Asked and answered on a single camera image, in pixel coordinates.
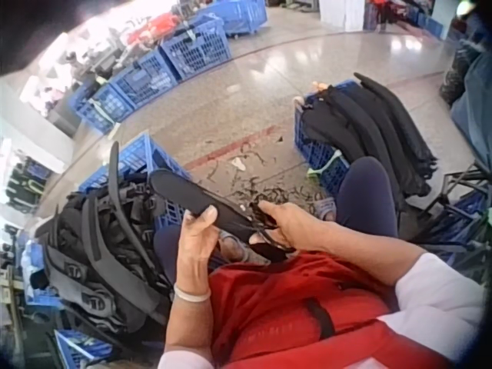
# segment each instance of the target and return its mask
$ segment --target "white sleeve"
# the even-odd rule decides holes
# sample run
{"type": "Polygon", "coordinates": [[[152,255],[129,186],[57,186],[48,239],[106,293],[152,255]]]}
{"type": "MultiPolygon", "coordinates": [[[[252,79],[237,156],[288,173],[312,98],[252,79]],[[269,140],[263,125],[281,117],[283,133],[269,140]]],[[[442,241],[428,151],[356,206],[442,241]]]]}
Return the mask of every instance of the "white sleeve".
{"type": "Polygon", "coordinates": [[[452,361],[475,337],[484,289],[433,254],[423,254],[397,282],[399,312],[379,317],[393,331],[452,361]]]}
{"type": "Polygon", "coordinates": [[[158,369],[214,369],[212,364],[195,352],[178,350],[164,352],[158,369]]]}

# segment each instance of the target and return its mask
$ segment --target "white bracelet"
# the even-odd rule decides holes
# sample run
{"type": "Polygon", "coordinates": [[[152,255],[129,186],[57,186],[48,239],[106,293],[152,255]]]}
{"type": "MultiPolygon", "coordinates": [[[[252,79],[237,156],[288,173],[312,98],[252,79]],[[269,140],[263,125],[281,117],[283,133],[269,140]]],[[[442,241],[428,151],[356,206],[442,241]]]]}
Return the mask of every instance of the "white bracelet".
{"type": "Polygon", "coordinates": [[[205,302],[210,298],[211,291],[209,288],[206,294],[203,294],[202,296],[196,296],[194,294],[187,294],[186,292],[183,292],[182,290],[179,289],[179,287],[175,283],[175,294],[180,299],[185,300],[187,302],[205,302]]]}

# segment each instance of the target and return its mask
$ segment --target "blue plastic crate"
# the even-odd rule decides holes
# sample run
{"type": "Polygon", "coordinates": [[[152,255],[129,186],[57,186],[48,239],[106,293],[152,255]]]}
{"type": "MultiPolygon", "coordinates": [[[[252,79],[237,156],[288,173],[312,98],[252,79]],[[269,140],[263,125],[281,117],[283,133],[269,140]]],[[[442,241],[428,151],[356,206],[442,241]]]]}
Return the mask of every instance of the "blue plastic crate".
{"type": "Polygon", "coordinates": [[[141,108],[178,84],[158,48],[119,72],[109,83],[135,109],[141,108]]]}
{"type": "MultiPolygon", "coordinates": [[[[143,172],[153,172],[159,167],[154,162],[152,155],[157,151],[168,167],[184,178],[190,178],[186,172],[171,156],[160,148],[148,134],[144,133],[134,139],[126,147],[121,149],[119,154],[119,173],[122,175],[126,171],[137,171],[144,165],[147,168],[143,172]]],[[[93,175],[84,181],[78,188],[79,191],[87,191],[89,188],[97,188],[108,181],[108,166],[100,167],[93,175]]],[[[167,201],[166,213],[156,219],[156,227],[164,227],[170,224],[181,224],[185,210],[170,201],[167,201]]]]}
{"type": "Polygon", "coordinates": [[[224,21],[227,36],[255,33],[267,21],[263,0],[218,0],[200,14],[213,14],[224,21]]]}
{"type": "Polygon", "coordinates": [[[363,28],[365,31],[375,31],[377,28],[377,8],[371,2],[365,5],[363,28]]]}
{"type": "Polygon", "coordinates": [[[35,290],[29,283],[31,273],[45,267],[42,246],[35,242],[26,244],[25,256],[22,256],[22,279],[24,281],[25,303],[27,305],[53,306],[61,308],[60,298],[54,288],[35,290]]]}
{"type": "Polygon", "coordinates": [[[199,15],[189,22],[189,29],[180,25],[175,36],[161,43],[162,50],[181,80],[231,59],[224,23],[219,18],[199,15]]]}
{"type": "Polygon", "coordinates": [[[104,134],[113,129],[113,121],[121,123],[134,111],[110,84],[103,85],[95,92],[93,102],[89,101],[91,96],[88,93],[88,86],[84,84],[70,98],[69,106],[77,116],[104,134]]]}
{"type": "Polygon", "coordinates": [[[79,369],[82,360],[90,363],[105,359],[111,356],[113,351],[112,345],[78,331],[55,330],[55,338],[64,367],[67,369],[79,369]]]}
{"type": "Polygon", "coordinates": [[[425,29],[425,27],[427,26],[427,16],[424,13],[418,14],[417,24],[422,29],[425,29]]]}
{"type": "Polygon", "coordinates": [[[408,6],[407,19],[410,22],[417,24],[418,23],[418,13],[419,13],[419,11],[418,11],[418,8],[416,6],[409,5],[408,6]]]}
{"type": "Polygon", "coordinates": [[[434,37],[441,39],[443,28],[444,28],[443,25],[438,21],[432,18],[427,18],[427,24],[425,25],[425,29],[434,37]]]}
{"type": "MultiPolygon", "coordinates": [[[[336,87],[343,89],[347,85],[357,83],[354,80],[343,81],[336,87]]],[[[308,95],[305,97],[307,103],[312,102],[314,95],[308,95]]],[[[302,156],[306,159],[308,164],[313,169],[323,168],[328,160],[333,156],[336,149],[330,145],[322,144],[320,142],[309,141],[302,131],[301,111],[295,109],[295,133],[294,141],[296,147],[302,156]]],[[[331,195],[336,196],[340,189],[341,182],[344,180],[345,175],[348,172],[349,164],[343,158],[336,159],[333,164],[324,171],[320,176],[321,186],[331,195]]]]}
{"type": "MultiPolygon", "coordinates": [[[[487,196],[473,190],[463,196],[454,206],[469,215],[476,213],[482,215],[487,210],[487,196]]],[[[470,223],[471,220],[468,218],[445,211],[437,229],[434,229],[434,234],[425,241],[428,244],[460,243],[466,246],[470,241],[469,234],[466,232],[470,223]]]]}
{"type": "Polygon", "coordinates": [[[32,159],[29,160],[27,164],[26,171],[39,179],[46,179],[52,173],[49,169],[47,169],[44,165],[39,164],[37,161],[32,159]]]}

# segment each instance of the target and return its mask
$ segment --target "hand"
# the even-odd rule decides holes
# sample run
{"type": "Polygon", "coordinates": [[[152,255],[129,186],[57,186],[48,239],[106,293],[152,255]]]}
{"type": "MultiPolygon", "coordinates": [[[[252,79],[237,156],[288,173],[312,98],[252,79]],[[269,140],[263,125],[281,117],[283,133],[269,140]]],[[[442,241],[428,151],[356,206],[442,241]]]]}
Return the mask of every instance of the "hand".
{"type": "Polygon", "coordinates": [[[213,206],[206,208],[198,218],[188,210],[184,212],[178,259],[208,262],[218,241],[218,229],[213,226],[216,219],[217,209],[213,206]]]}
{"type": "Polygon", "coordinates": [[[184,213],[178,246],[176,284],[184,292],[197,296],[208,292],[208,259],[218,242],[214,227],[217,209],[209,206],[195,218],[184,213]]]}
{"type": "MultiPolygon", "coordinates": [[[[277,222],[277,229],[267,230],[269,235],[285,246],[303,251],[319,251],[318,240],[320,231],[326,227],[326,222],[320,221],[297,205],[290,202],[275,205],[260,201],[259,208],[277,222]]],[[[250,244],[265,242],[260,234],[251,236],[250,244]]]]}

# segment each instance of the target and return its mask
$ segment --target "red vest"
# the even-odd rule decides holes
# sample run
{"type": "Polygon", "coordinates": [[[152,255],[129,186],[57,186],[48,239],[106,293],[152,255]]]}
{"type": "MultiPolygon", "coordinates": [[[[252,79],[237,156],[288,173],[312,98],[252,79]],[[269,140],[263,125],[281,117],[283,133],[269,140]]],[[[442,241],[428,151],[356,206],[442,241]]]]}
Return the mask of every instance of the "red vest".
{"type": "Polygon", "coordinates": [[[346,367],[370,357],[402,369],[448,365],[376,319],[391,313],[392,289],[326,254],[267,267],[233,264],[213,273],[210,285],[212,354],[227,369],[346,367]],[[320,341],[308,299],[329,314],[331,337],[320,341]]]}

